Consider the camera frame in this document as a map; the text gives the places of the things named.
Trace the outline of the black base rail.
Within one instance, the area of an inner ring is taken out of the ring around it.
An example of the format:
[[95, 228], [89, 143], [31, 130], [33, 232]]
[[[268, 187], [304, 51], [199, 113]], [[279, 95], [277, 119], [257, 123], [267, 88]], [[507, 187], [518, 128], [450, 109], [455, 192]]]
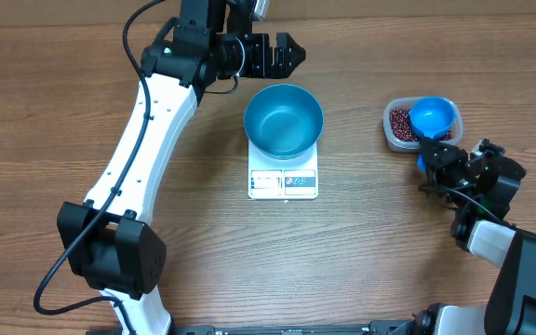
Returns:
[[410, 334], [414, 326], [409, 320], [374, 320], [366, 325], [274, 326], [215, 328], [203, 326], [172, 326], [169, 335], [392, 335]]

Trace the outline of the red beans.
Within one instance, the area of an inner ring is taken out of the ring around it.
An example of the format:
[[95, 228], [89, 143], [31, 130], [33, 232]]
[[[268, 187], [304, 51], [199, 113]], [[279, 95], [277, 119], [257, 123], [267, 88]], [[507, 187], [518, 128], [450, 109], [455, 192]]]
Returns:
[[[409, 124], [409, 109], [394, 108], [389, 113], [390, 129], [396, 139], [400, 141], [417, 142], [418, 138], [413, 134]], [[450, 140], [451, 131], [442, 140]]]

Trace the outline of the teal metal bowl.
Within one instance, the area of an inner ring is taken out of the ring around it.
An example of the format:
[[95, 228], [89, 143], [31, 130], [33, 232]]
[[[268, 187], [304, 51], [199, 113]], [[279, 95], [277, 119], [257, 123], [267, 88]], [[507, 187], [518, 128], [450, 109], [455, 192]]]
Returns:
[[303, 87], [272, 85], [259, 91], [244, 113], [250, 142], [274, 159], [288, 160], [307, 152], [322, 135], [323, 109]]

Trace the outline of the white digital kitchen scale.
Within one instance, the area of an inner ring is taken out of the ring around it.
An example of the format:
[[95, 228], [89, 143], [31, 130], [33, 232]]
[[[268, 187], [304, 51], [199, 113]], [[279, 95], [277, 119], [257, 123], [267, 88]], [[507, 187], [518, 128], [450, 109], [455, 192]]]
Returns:
[[275, 159], [248, 142], [248, 197], [252, 200], [314, 200], [319, 195], [315, 143], [303, 154]]

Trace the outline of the blue plastic measuring scoop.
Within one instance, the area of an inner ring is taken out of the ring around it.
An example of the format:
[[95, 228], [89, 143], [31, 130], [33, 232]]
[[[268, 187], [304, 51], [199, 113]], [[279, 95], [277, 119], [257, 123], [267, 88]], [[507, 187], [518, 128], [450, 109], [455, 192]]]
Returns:
[[423, 146], [428, 141], [439, 141], [446, 136], [456, 116], [456, 107], [451, 100], [425, 97], [418, 100], [409, 110], [409, 124], [420, 146]]

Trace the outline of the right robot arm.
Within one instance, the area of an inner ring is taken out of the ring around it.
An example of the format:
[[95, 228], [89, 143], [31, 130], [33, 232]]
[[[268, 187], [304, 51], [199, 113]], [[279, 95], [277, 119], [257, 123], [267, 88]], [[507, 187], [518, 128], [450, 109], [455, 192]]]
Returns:
[[485, 305], [432, 304], [406, 324], [406, 333], [536, 334], [536, 234], [505, 220], [526, 170], [504, 153], [487, 139], [472, 152], [421, 141], [427, 181], [420, 191], [452, 205], [456, 245], [500, 272]]

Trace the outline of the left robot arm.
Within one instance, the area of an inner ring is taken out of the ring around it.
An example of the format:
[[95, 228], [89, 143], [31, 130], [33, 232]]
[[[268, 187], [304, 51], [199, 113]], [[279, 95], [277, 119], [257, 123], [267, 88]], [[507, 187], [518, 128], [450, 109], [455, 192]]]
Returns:
[[108, 166], [82, 203], [60, 209], [61, 260], [112, 305], [124, 334], [172, 328], [158, 288], [167, 248], [151, 223], [171, 154], [203, 96], [218, 80], [286, 78], [305, 59], [289, 34], [253, 32], [268, 6], [265, 0], [183, 2], [132, 60], [139, 91]]

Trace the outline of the clear plastic food container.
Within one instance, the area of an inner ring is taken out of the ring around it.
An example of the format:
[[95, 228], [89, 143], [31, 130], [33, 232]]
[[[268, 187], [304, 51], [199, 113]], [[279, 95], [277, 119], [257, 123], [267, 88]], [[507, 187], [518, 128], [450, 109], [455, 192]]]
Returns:
[[[395, 138], [395, 136], [392, 133], [392, 130], [390, 129], [389, 113], [394, 108], [405, 108], [405, 109], [410, 110], [411, 107], [418, 100], [422, 98], [423, 97], [409, 97], [409, 98], [400, 98], [400, 99], [392, 100], [384, 109], [384, 112], [382, 115], [383, 131], [384, 131], [388, 146], [391, 150], [400, 152], [400, 153], [418, 153], [420, 151], [420, 144], [418, 141], [417, 142], [400, 141]], [[445, 142], [450, 145], [456, 145], [461, 140], [462, 135], [463, 135], [462, 115], [456, 104], [455, 104], [455, 107], [456, 107], [457, 116], [456, 116], [453, 126], [451, 127], [452, 138], [450, 140], [442, 140], [442, 142]]]

